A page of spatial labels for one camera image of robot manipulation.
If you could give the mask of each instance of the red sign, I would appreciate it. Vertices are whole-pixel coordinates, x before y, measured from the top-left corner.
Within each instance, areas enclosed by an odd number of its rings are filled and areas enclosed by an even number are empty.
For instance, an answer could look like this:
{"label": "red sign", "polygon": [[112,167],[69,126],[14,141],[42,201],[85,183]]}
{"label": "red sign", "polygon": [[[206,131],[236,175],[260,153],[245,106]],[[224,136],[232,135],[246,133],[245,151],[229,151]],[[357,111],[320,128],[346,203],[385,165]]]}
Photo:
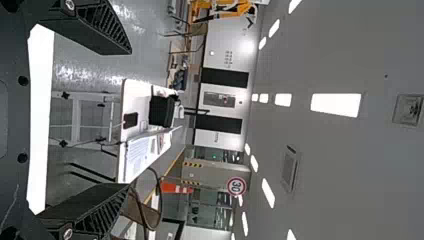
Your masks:
{"label": "red sign", "polygon": [[233,196],[243,195],[247,190],[247,183],[243,178],[233,177],[228,181],[227,189]]}

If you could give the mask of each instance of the white desk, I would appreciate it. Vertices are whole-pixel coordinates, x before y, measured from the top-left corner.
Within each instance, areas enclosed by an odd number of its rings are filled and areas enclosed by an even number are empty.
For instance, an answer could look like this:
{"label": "white desk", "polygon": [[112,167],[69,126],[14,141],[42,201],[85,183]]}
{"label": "white desk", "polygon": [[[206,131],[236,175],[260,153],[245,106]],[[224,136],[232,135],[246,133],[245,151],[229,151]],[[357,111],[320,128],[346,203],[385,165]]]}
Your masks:
{"label": "white desk", "polygon": [[[71,127],[71,139],[66,139],[69,146],[78,145],[80,131],[86,128],[102,128],[108,130],[106,143],[120,142],[118,146],[104,147],[109,152],[118,152],[116,182],[131,183],[160,156],[171,148],[172,132],[178,128],[164,129],[159,126],[149,126],[149,110],[152,94],[155,96],[168,97],[178,94],[168,88],[154,86],[149,83],[136,80],[125,80],[122,84],[121,94],[89,93],[89,92],[52,92],[52,98],[72,101],[72,123],[70,125],[51,125],[51,128]],[[111,104],[110,120],[106,126],[82,126],[81,125],[81,102],[92,101],[103,104]],[[121,104],[119,122],[113,122],[114,106]],[[124,129],[124,115],[137,113],[137,125]],[[112,139],[112,131],[119,129],[118,139]],[[51,145],[58,145],[57,140],[50,139]],[[77,148],[101,150],[98,143],[88,143]]]}
{"label": "white desk", "polygon": [[177,94],[176,91],[152,86],[135,80],[125,80],[122,86],[121,120],[128,113],[138,113],[137,126],[124,129],[121,125],[118,167],[118,183],[131,183],[160,156],[171,148],[172,132],[176,129],[148,127],[151,96]]}

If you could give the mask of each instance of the equipment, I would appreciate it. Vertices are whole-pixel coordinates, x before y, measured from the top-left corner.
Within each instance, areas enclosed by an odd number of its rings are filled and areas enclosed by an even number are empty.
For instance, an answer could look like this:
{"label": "equipment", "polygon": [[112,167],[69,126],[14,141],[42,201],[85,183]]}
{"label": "equipment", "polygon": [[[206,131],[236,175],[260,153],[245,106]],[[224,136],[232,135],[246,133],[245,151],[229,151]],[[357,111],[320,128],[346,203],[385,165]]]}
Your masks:
{"label": "equipment", "polygon": [[245,16],[250,28],[256,24],[258,16],[258,7],[251,0],[196,0],[193,2],[193,9],[195,12],[199,12],[200,9],[211,11],[209,16],[196,19],[195,23]]}
{"label": "equipment", "polygon": [[[0,239],[66,239],[50,234],[26,201],[30,153],[27,39],[41,23],[105,55],[131,54],[107,0],[0,0]],[[72,239],[86,238],[82,234]]]}

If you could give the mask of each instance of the air vent grille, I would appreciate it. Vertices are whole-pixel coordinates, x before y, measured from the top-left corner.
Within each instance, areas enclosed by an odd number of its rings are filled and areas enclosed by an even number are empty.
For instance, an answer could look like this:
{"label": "air vent grille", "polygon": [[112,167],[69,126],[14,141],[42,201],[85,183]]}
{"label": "air vent grille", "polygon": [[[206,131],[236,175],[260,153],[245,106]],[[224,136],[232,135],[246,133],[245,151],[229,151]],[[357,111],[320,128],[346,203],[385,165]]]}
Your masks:
{"label": "air vent grille", "polygon": [[78,17],[96,30],[112,38],[116,43],[131,51],[131,44],[125,30],[108,1],[102,0],[98,5],[80,6]]}
{"label": "air vent grille", "polygon": [[93,213],[77,222],[75,230],[78,232],[95,233],[104,236],[112,229],[125,199],[126,192],[119,193]]}
{"label": "air vent grille", "polygon": [[282,180],[287,193],[292,193],[295,188],[297,170],[299,166],[300,154],[293,147],[287,146],[283,154]]}

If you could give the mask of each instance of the white ceiling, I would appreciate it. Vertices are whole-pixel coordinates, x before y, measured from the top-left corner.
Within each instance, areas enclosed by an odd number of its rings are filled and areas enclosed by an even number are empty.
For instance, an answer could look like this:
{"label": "white ceiling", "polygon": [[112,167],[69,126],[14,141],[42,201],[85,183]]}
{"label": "white ceiling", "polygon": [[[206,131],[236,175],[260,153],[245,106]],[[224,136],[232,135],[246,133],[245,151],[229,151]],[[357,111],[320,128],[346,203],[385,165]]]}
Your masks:
{"label": "white ceiling", "polygon": [[[281,25],[259,53],[254,92],[292,93],[292,105],[252,104],[247,142],[259,172],[236,239],[285,240],[289,228],[297,240],[422,239],[424,125],[391,119],[398,94],[424,94],[424,2],[303,0],[290,16],[288,4],[265,9],[262,36]],[[364,93],[359,118],[311,112],[313,93]],[[302,153],[293,197],[280,184],[287,144]]]}

